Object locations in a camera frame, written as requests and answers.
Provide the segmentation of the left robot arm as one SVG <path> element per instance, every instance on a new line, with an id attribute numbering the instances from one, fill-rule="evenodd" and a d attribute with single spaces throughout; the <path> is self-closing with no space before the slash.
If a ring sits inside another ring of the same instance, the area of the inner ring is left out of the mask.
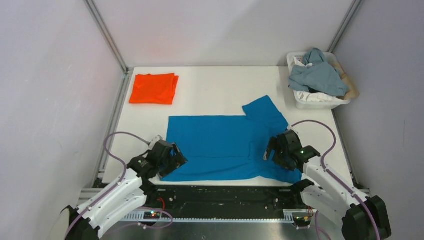
<path id="1" fill-rule="evenodd" d="M 155 177 L 166 177 L 188 163 L 175 143 L 155 142 L 151 149 L 136 156 L 123 172 L 97 195 L 76 208 L 66 207 L 69 225 L 65 240 L 99 240 L 123 217 L 135 209 L 157 204 Z"/>

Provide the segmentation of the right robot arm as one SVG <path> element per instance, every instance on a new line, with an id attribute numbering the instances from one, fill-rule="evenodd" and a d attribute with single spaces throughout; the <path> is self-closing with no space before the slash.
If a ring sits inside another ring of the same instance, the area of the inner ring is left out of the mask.
<path id="1" fill-rule="evenodd" d="M 307 205 L 317 210 L 341 227 L 344 239 L 386 240 L 392 236 L 384 200 L 343 180 L 315 148 L 302 146 L 295 131 L 271 137 L 263 158 L 306 175 L 291 186 L 291 204 L 297 209 Z"/>

